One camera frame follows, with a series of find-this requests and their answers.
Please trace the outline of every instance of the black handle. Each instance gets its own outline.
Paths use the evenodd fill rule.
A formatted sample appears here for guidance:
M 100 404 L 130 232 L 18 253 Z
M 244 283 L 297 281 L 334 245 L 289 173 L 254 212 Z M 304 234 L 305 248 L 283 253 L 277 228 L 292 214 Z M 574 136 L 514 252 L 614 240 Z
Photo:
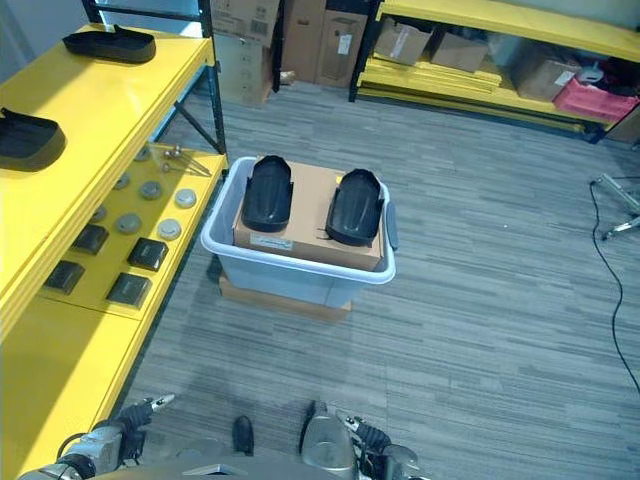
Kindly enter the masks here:
M 389 245 L 395 252 L 398 250 L 399 239 L 398 239 L 398 227 L 396 225 L 396 205 L 393 202 L 389 202 L 387 205 L 387 237 L 389 238 Z

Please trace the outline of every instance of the black cable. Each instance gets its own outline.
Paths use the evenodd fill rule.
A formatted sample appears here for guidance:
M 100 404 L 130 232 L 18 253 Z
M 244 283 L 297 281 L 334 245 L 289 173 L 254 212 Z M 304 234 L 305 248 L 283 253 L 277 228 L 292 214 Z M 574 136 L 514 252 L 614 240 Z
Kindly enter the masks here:
M 593 207 L 596 211 L 596 223 L 593 226 L 593 229 L 591 230 L 591 240 L 593 241 L 593 246 L 596 248 L 596 252 L 598 252 L 598 255 L 600 256 L 605 266 L 607 267 L 607 270 L 609 270 L 609 273 L 611 273 L 611 276 L 613 277 L 613 279 L 616 281 L 616 284 L 618 285 L 618 302 L 616 303 L 616 307 L 613 309 L 613 314 L 611 315 L 611 335 L 613 336 L 613 343 L 616 346 L 616 351 L 618 352 L 618 356 L 620 357 L 620 360 L 622 360 L 622 363 L 624 364 L 624 368 L 626 368 L 627 372 L 629 372 L 629 375 L 631 376 L 631 380 L 633 380 L 633 384 L 636 386 L 638 395 L 640 395 L 640 385 L 638 385 L 638 381 L 636 380 L 636 377 L 633 375 L 633 372 L 629 368 L 629 364 L 625 360 L 624 355 L 620 351 L 620 346 L 618 345 L 618 337 L 616 335 L 616 317 L 618 315 L 618 310 L 620 309 L 620 305 L 622 305 L 622 299 L 624 298 L 624 289 L 622 288 L 622 282 L 620 281 L 620 278 L 618 277 L 616 272 L 613 271 L 613 268 L 611 268 L 611 265 L 609 265 L 609 262 L 607 261 L 606 257 L 600 250 L 600 246 L 598 245 L 598 241 L 596 239 L 596 231 L 600 226 L 600 209 L 598 208 L 598 202 L 596 200 L 596 197 L 593 194 L 593 186 L 595 184 L 596 184 L 595 181 L 589 183 L 589 192 L 591 193 L 591 201 L 593 202 Z
M 86 435 L 86 433 L 74 433 L 73 435 L 70 435 L 69 437 L 67 437 L 65 441 L 62 442 L 62 445 L 60 445 L 60 448 L 58 449 L 58 453 L 56 454 L 56 460 L 58 460 L 62 456 L 62 453 L 64 452 L 64 449 L 67 448 L 67 445 L 69 445 L 69 442 L 72 442 L 80 438 L 82 435 Z

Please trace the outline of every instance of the brown cardboard box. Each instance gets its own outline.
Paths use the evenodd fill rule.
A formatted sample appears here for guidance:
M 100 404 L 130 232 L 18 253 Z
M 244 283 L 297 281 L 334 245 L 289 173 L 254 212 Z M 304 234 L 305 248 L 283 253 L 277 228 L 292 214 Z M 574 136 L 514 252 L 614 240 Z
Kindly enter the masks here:
M 327 212 L 344 172 L 287 162 L 291 168 L 293 198 L 287 227 L 276 233 L 251 230 L 242 223 L 238 209 L 233 244 L 287 257 L 371 271 L 380 261 L 383 235 L 380 228 L 371 247 L 352 247 L 332 240 L 324 228 Z
M 213 30 L 271 47 L 280 0 L 211 0 Z
M 224 273 L 220 275 L 218 286 L 220 287 L 220 293 L 223 297 L 235 300 L 236 302 L 295 313 L 316 320 L 338 322 L 343 320 L 351 312 L 351 302 L 348 302 L 340 308 L 331 308 L 325 305 L 302 302 L 300 300 L 294 300 L 293 298 L 280 297 L 256 290 L 237 288 L 231 285 L 231 282 Z
M 636 107 L 607 134 L 607 138 L 618 142 L 636 143 L 640 141 L 640 107 Z
M 535 43 L 524 52 L 509 74 L 518 95 L 550 102 L 579 71 L 578 62 L 561 49 Z
M 366 24 L 366 15 L 325 12 L 316 83 L 334 87 L 349 85 Z
M 431 33 L 386 17 L 373 51 L 394 62 L 413 65 L 427 46 Z
M 287 0 L 284 14 L 282 71 L 293 70 L 303 82 L 315 82 L 325 0 Z
M 431 63 L 466 72 L 478 70 L 489 51 L 486 44 L 467 40 L 444 28 L 433 33 L 427 48 L 431 54 Z
M 215 35 L 220 62 L 220 96 L 242 105 L 262 105 L 272 82 L 271 50 L 262 43 L 228 35 Z

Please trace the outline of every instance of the black shelf frame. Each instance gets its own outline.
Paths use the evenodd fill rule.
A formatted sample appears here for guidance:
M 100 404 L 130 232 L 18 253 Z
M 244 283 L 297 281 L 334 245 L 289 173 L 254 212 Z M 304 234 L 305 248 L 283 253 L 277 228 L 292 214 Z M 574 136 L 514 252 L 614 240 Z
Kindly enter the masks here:
M 101 12 L 121 13 L 125 15 L 136 15 L 141 17 L 165 18 L 169 20 L 180 20 L 187 22 L 198 22 L 202 29 L 202 36 L 210 38 L 215 52 L 215 41 L 213 38 L 213 23 L 211 17 L 211 4 L 209 0 L 198 0 L 198 13 L 188 14 L 180 12 L 171 12 L 166 10 L 153 9 L 137 9 L 120 5 L 98 3 L 96 0 L 82 0 L 82 5 L 91 23 L 104 24 Z M 220 84 L 218 82 L 218 71 L 220 64 L 216 61 L 215 66 L 205 65 L 200 72 L 198 80 L 192 82 L 185 94 L 174 102 L 169 118 L 165 121 L 162 128 L 156 133 L 155 139 L 160 137 L 169 125 L 171 120 L 177 113 L 185 117 L 189 124 L 209 143 L 219 154 L 227 153 L 227 145 L 224 135 L 224 120 L 222 118 L 222 101 L 220 100 Z M 206 75 L 209 87 L 209 97 L 211 99 L 211 108 L 213 111 L 214 136 L 210 135 L 206 129 L 194 118 L 185 108 L 189 93 L 193 87 L 199 83 L 198 81 Z
M 356 101 L 356 98 L 358 96 L 358 88 L 359 88 L 358 78 L 360 77 L 360 74 L 364 71 L 365 66 L 367 64 L 367 58 L 369 58 L 369 55 L 371 54 L 371 50 L 373 49 L 373 46 L 378 38 L 378 35 L 380 35 L 384 14 L 381 15 L 380 21 L 377 20 L 377 17 L 378 17 L 378 10 L 382 2 L 384 2 L 384 0 L 372 0 L 369 6 L 367 23 L 365 26 L 364 35 L 362 37 L 362 43 L 360 44 L 360 49 L 358 50 L 356 66 L 353 69 L 353 75 L 351 76 L 351 82 L 349 84 L 349 101 L 350 102 Z M 403 17 L 393 15 L 393 18 L 402 19 Z M 374 98 L 370 98 L 370 100 L 381 101 L 380 99 L 374 99 Z M 409 101 L 394 101 L 394 103 L 398 103 L 398 104 L 402 104 L 410 107 L 413 106 L 417 108 L 425 108 L 425 105 L 414 104 L 413 102 L 409 102 Z M 426 108 L 430 108 L 434 110 L 443 110 L 443 108 L 441 107 L 426 107 Z M 456 110 L 453 108 L 444 108 L 444 110 L 450 110 L 453 112 L 460 113 L 460 110 Z M 510 122 L 509 120 L 502 119 L 501 117 L 491 115 L 491 114 L 472 114 L 470 112 L 465 112 L 465 113 L 474 115 L 474 116 L 480 115 L 480 116 L 488 117 L 495 120 L 499 119 L 502 122 L 507 122 L 507 123 Z M 523 121 L 518 120 L 518 121 L 511 121 L 511 122 L 522 123 Z M 576 122 L 582 123 L 582 125 L 584 126 L 585 133 L 583 134 L 583 136 L 589 143 L 596 144 L 600 140 L 602 140 L 607 134 L 607 131 L 605 131 L 605 129 L 599 123 L 590 122 L 587 120 L 580 121 L 577 119 L 576 119 Z M 536 126 L 536 124 L 533 122 L 526 122 L 526 123 L 532 127 Z

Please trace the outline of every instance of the yellow shelf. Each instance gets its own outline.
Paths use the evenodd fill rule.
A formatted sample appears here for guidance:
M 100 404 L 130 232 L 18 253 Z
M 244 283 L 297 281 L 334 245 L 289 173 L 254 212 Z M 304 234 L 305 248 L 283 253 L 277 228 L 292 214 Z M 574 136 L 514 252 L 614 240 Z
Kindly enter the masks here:
M 149 33 L 157 48 L 147 63 L 72 55 L 58 43 L 0 85 L 0 105 L 55 120 L 67 137 L 42 171 L 0 169 L 0 341 L 180 92 L 215 62 L 211 39 Z
M 69 251 L 63 258 L 80 263 L 83 276 L 69 296 L 42 287 L 2 345 L 2 478 L 55 460 L 62 441 L 86 432 L 109 415 L 122 384 L 160 307 L 173 275 L 193 237 L 226 156 L 184 149 L 205 164 L 211 177 L 171 171 L 162 173 L 166 146 L 152 144 L 150 157 L 127 168 L 131 183 L 104 201 L 110 230 L 96 256 Z M 164 195 L 143 200 L 141 183 L 156 180 Z M 191 188 L 197 203 L 174 205 L 174 192 Z M 133 235 L 117 233 L 116 218 L 136 212 L 143 227 Z M 126 259 L 139 237 L 161 240 L 157 224 L 177 219 L 182 235 L 165 241 L 169 253 L 158 272 L 131 267 Z M 148 277 L 153 286 L 140 309 L 105 301 L 119 272 Z
M 640 34 L 606 23 L 493 0 L 385 0 L 380 14 L 507 33 L 640 62 Z
M 570 118 L 548 118 L 534 113 L 527 113 L 522 111 L 505 110 L 501 108 L 492 107 L 490 105 L 481 105 L 476 103 L 461 102 L 450 98 L 439 98 L 428 95 L 415 95 L 409 92 L 400 92 L 393 90 L 384 90 L 376 88 L 375 86 L 363 86 L 358 90 L 358 94 L 369 97 L 377 98 L 390 98 L 393 100 L 400 100 L 404 102 L 421 103 L 423 105 L 431 105 L 434 107 L 452 108 L 455 110 L 463 110 L 473 113 L 482 113 L 485 115 L 495 115 L 498 117 L 509 118 L 511 120 L 519 120 L 525 122 L 532 122 L 539 125 L 544 125 L 552 128 L 559 128 L 562 130 L 569 130 L 573 132 L 584 131 L 584 125 L 571 121 Z
M 109 415 L 150 322 L 34 298 L 2 345 L 2 478 Z
M 107 216 L 96 225 L 105 227 L 109 231 L 109 237 L 98 254 L 94 256 L 72 249 L 63 255 L 64 260 L 79 263 L 85 268 L 85 273 L 71 294 L 64 295 L 57 290 L 42 287 L 38 295 L 134 320 L 142 320 L 150 315 L 150 309 L 152 310 L 164 296 L 220 172 L 226 167 L 224 155 L 212 155 L 185 148 L 183 151 L 205 165 L 212 176 L 202 177 L 176 171 L 162 173 L 160 167 L 167 162 L 162 154 L 167 148 L 171 147 L 151 144 L 147 161 L 132 162 L 127 167 L 126 172 L 131 178 L 129 185 L 122 190 L 113 190 L 103 202 Z M 180 162 L 169 163 L 181 166 Z M 157 181 L 162 186 L 163 194 L 159 199 L 144 200 L 140 197 L 138 188 L 147 181 Z M 181 188 L 195 191 L 198 200 L 194 207 L 184 209 L 176 206 L 174 193 Z M 114 224 L 118 217 L 130 212 L 140 217 L 142 227 L 134 234 L 124 235 L 116 230 Z M 156 233 L 158 223 L 167 218 L 177 220 L 182 226 L 182 235 L 175 240 L 163 240 Z M 140 237 L 165 242 L 169 247 L 159 271 L 132 267 L 127 263 L 127 257 Z M 106 300 L 111 286 L 121 272 L 141 275 L 151 280 L 151 289 L 140 309 Z
M 442 82 L 432 82 L 422 75 L 412 75 L 411 70 L 406 67 L 402 67 L 397 71 L 387 67 L 379 68 L 379 62 L 380 60 L 371 58 L 367 60 L 365 70 L 360 74 L 358 79 L 360 85 L 377 90 L 409 90 L 409 93 L 413 96 L 419 96 L 420 94 L 425 94 L 427 96 L 441 95 L 451 97 L 452 99 L 464 99 L 467 101 L 491 104 L 493 106 L 537 112 L 545 115 L 587 120 L 609 126 L 609 123 L 601 118 L 585 117 L 558 110 L 552 102 L 522 98 L 518 95 L 518 92 L 507 78 L 504 78 L 501 86 L 496 88 L 493 92 L 486 92 L 462 88 L 454 83 L 446 84 Z

